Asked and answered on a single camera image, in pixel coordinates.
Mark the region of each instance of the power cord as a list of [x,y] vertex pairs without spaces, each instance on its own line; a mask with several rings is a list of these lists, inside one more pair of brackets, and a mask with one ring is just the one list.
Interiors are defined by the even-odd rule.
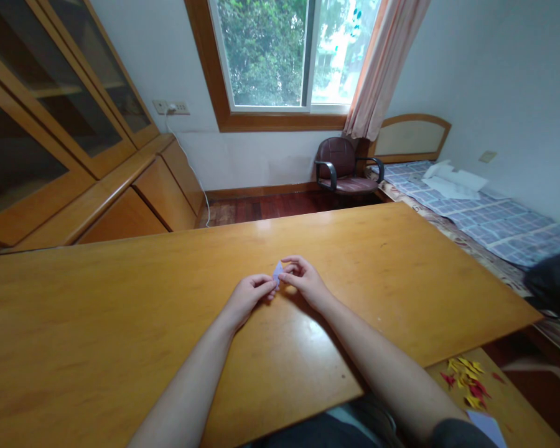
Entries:
[[173,130],[171,130],[170,126],[168,125],[168,114],[171,111],[175,111],[176,110],[176,105],[170,105],[168,106],[168,109],[166,110],[166,113],[164,114],[165,118],[165,122],[166,122],[166,129],[168,130],[168,132],[170,132],[172,135],[174,135],[174,138],[176,138],[176,141],[179,144],[180,150],[182,152],[185,153],[185,157],[187,158],[187,163],[189,165],[189,168],[191,168],[191,170],[193,171],[193,174],[195,174],[195,178],[197,179],[197,182],[199,183],[199,186],[201,187],[201,191],[203,192],[203,196],[205,196],[205,203],[207,205],[207,222],[205,223],[206,227],[209,227],[210,224],[210,202],[207,200],[207,194],[205,194],[205,188],[203,187],[203,185],[201,184],[201,180],[199,180],[199,176],[197,175],[197,173],[195,172],[195,169],[191,166],[191,163],[189,162],[189,156],[187,155],[187,153],[185,152],[184,149],[182,149],[182,145],[180,144],[180,140],[178,135],[176,135],[176,132],[174,132]]

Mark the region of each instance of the headboard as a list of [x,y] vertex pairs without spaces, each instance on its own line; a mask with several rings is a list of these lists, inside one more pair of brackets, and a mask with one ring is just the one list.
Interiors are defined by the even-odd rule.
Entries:
[[384,163],[436,160],[452,125],[434,115],[405,114],[384,120],[367,157]]

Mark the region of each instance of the colored paper pieces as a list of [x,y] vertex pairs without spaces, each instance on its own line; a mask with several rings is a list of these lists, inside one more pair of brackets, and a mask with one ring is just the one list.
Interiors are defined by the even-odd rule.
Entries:
[[492,373],[492,376],[493,376],[496,380],[498,380],[500,383],[506,384],[506,381],[504,381],[504,380],[502,379],[502,377],[501,377],[500,375],[498,375],[497,373],[495,373],[495,372]]
[[485,397],[491,398],[479,378],[483,373],[481,364],[469,361],[463,357],[450,358],[448,360],[448,370],[452,374],[447,375],[440,372],[442,378],[448,383],[449,388],[456,384],[459,389],[467,388],[469,393],[465,397],[465,402],[473,409],[487,409]]
[[272,274],[272,277],[274,278],[274,280],[276,280],[276,285],[280,284],[279,275],[282,274],[283,272],[284,272],[284,268],[282,268],[282,263],[278,261],[278,264],[276,265],[276,269],[274,269],[274,273]]

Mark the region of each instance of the person's right hand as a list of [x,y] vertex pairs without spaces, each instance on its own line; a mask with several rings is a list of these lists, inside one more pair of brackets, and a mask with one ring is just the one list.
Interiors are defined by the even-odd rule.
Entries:
[[291,255],[281,261],[290,264],[284,267],[279,279],[297,288],[309,305],[320,312],[320,308],[331,300],[333,295],[317,270],[300,255]]

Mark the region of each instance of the wall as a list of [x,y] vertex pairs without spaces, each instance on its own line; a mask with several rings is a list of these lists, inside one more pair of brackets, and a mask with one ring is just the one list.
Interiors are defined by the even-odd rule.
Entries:
[[[449,105],[468,66],[500,20],[504,0],[433,0],[403,69],[388,116],[431,113],[452,121]],[[180,131],[206,190],[313,179],[321,140],[336,132],[220,134],[182,0],[92,0],[110,39],[162,132],[151,101],[184,100]]]
[[560,222],[560,0],[511,4],[449,114],[441,159]]

